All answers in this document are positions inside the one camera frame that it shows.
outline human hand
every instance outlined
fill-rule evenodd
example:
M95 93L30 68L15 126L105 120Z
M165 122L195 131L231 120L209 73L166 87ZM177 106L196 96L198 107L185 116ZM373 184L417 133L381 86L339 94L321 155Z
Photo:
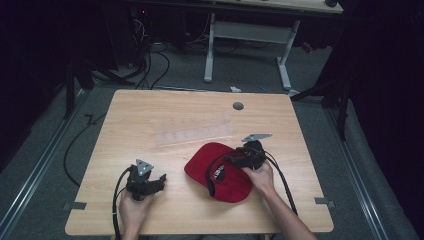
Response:
M124 224L123 240L138 239L140 228L147 216L147 210L152 202L154 194L148 195L143 201L136 201L126 189L121 193L119 213Z
M268 161L265 161L262 166L256 170L250 168L242 168L243 172L249 176L253 185L261 192L262 195L275 191L274 175L272 167Z

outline red cap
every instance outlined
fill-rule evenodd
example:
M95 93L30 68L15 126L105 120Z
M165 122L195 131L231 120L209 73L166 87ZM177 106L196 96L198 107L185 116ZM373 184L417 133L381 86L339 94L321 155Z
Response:
M211 197L230 203L240 202L252 190L250 178L225 156L243 156L221 143L203 145L184 167L184 171L209 190Z

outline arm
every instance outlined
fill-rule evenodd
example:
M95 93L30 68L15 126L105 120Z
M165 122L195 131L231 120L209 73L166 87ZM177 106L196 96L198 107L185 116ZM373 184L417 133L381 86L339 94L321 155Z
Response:
M250 177L253 185L265 199L286 239L316 239L309 228L278 195L274 188L273 172L268 161L265 161L257 170L243 168L243 171Z
M127 190L122 191L121 194L119 213L124 224L122 240L138 239L140 228L146 219L147 210L154 194L146 196L143 201L135 201Z

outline table top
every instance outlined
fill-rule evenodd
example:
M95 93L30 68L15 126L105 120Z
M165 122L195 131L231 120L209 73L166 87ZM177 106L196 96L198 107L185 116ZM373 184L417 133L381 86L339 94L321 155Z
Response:
M329 7L324 0L208 0L217 3L253 5L259 7L285 8L290 10L312 11L320 13L342 13L343 8L337 3Z
M243 110L235 110L240 102ZM150 180L167 174L155 196L141 234L279 232L256 189L238 203L219 202L184 172L185 164L206 143L241 147L252 133L283 171L299 217L313 232L329 232L327 206L290 98L282 94L118 90L111 102L75 202L69 235L112 235L112 197L122 172L136 159L154 169ZM288 203L274 170L275 186Z

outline gray carpet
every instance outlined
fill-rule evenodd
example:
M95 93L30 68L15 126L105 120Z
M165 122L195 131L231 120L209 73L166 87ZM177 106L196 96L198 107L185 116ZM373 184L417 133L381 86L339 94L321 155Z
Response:
M158 45L154 49L160 50L163 47ZM278 47L273 45L267 50L273 53ZM229 49L231 50L231 46L217 50L228 51ZM231 54L217 53L213 82L204 83L205 51L205 49L187 48L182 52L169 47L163 54L169 58L170 68L156 86L162 89L178 87L225 92L230 91L230 86L235 86L242 92L287 93L282 88L275 59L265 58L261 55L262 53L256 54L258 51L249 55L249 52L253 52L253 49L249 47L237 49ZM295 90L305 90L315 84L330 52L331 49L324 49L308 54L299 48L292 49L287 68ZM153 53L152 69L148 76L149 83L152 84L166 67L165 58ZM122 69L119 74L126 74L127 71L131 70ZM133 81L138 81L140 78L134 78ZM112 82L96 81L96 87L76 113L75 119L54 152L50 167L9 239L110 239L110 236L71 237L66 235L64 228L69 212L63 210L63 206L75 199L78 189L64 174L62 163L65 152L74 137L87 126L89 117L86 115L93 115L95 119L106 113L113 93L121 88L129 87L122 87ZM294 102L294 107L324 195L335 203L335 207L330 208L335 228L331 233L318 234L318 237L320 239L374 239L357 193L352 187L343 153L338 145L338 138L332 131L331 124L317 100L319 98L307 98ZM62 90L34 124L28 139L9 166L1 173L0 181L5 184L0 184L0 191L3 193L0 216L5 216L7 213L50 138L59 127L65 111L64 106L65 92ZM375 200L382 221L387 226L388 237L418 239L375 164L352 106L350 106L349 114L346 126L347 144ZM101 126L102 121L99 121L98 124L89 127L69 150L67 166L70 174L78 182L84 175Z

